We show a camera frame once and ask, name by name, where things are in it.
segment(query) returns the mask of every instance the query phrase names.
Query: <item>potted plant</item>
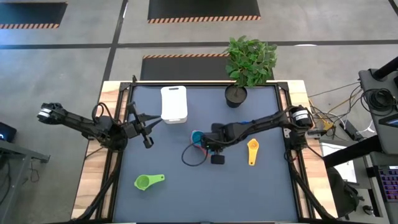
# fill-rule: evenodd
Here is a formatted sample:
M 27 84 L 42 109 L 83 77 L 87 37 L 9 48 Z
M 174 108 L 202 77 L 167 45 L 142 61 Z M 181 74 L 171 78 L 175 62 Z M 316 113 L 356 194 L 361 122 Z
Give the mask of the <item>potted plant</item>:
M 246 36 L 238 40 L 230 38 L 226 72 L 236 80 L 235 84 L 225 89 L 227 105 L 237 108 L 248 95 L 245 86 L 262 85 L 272 77 L 272 68 L 276 65 L 276 45 L 268 45 L 259 40 L 245 40 Z

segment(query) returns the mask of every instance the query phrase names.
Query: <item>black stand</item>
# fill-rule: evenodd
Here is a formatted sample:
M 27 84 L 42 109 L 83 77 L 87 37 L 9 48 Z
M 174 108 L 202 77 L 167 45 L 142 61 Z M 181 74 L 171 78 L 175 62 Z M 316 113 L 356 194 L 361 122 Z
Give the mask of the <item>black stand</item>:
M 330 168 L 358 157 L 366 156 L 371 152 L 382 152 L 379 136 L 377 135 L 329 154 L 325 156 L 323 160 L 325 161 L 326 168 Z

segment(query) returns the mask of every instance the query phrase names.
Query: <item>concrete floor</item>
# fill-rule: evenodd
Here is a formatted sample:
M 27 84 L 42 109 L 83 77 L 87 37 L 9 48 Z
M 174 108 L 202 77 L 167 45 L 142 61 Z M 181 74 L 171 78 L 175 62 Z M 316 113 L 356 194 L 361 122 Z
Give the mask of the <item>concrete floor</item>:
M 112 42 L 122 0 L 68 2 L 59 29 L 0 30 L 0 45 Z M 388 0 L 258 0 L 261 21 L 186 24 L 148 24 L 148 2 L 130 0 L 119 43 L 226 42 L 230 36 L 243 34 L 269 41 L 398 39 L 398 16 Z M 139 77 L 145 54 L 223 50 L 117 49 L 109 79 Z M 277 50 L 274 75 L 278 80 L 305 80 L 307 92 L 312 95 L 355 82 L 359 70 L 380 67 L 397 52 L 398 45 L 283 46 Z M 41 124 L 35 116 L 41 103 L 51 101 L 89 116 L 98 100 L 108 54 L 109 49 L 0 50 L 0 121 L 18 129 L 17 144 L 51 155 L 48 164 L 37 164 L 40 181 L 24 185 L 13 223 L 60 222 L 70 218 L 87 141 L 68 128 Z M 354 87 L 312 100 L 326 111 L 347 99 Z M 344 113 L 347 106 L 334 112 Z M 370 115 L 356 106 L 348 119 L 362 130 L 369 125 Z

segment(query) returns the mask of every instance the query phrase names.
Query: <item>white plastic box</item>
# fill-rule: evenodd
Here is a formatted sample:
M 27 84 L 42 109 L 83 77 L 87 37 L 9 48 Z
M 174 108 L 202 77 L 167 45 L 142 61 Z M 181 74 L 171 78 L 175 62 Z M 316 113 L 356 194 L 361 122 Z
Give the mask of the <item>white plastic box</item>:
M 187 89 L 185 86 L 168 86 L 162 94 L 162 119 L 166 124 L 185 123 L 188 118 Z

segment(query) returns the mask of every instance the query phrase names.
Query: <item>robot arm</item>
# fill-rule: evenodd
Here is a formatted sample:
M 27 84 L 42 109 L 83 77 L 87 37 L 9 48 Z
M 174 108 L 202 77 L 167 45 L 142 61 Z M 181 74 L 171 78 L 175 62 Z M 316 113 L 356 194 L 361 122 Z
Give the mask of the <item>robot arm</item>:
M 118 123 L 110 116 L 100 116 L 99 118 L 88 119 L 65 110 L 60 103 L 43 103 L 37 117 L 40 122 L 45 124 L 62 124 L 81 132 L 85 138 L 95 138 L 101 146 L 113 151 L 122 151 L 127 145 L 127 140 L 142 135 L 146 148 L 154 144 L 149 134 L 152 128 L 161 122 L 161 119 L 146 126 L 145 121 L 157 119 L 160 116 L 149 116 L 138 114 L 133 103 L 127 105 L 127 110 L 135 117 L 134 121 L 128 123 Z
M 289 121 L 288 113 L 292 113 L 293 123 Z M 228 146 L 245 140 L 251 134 L 277 127 L 287 128 L 292 130 L 290 134 L 292 138 L 299 139 L 300 144 L 303 144 L 305 143 L 305 132 L 312 126 L 312 119 L 306 108 L 301 105 L 291 106 L 286 110 L 250 122 L 212 124 L 211 133 L 204 133 L 201 145 L 202 148 L 214 152 L 211 163 L 224 164 L 224 156 L 221 156 L 220 152 Z

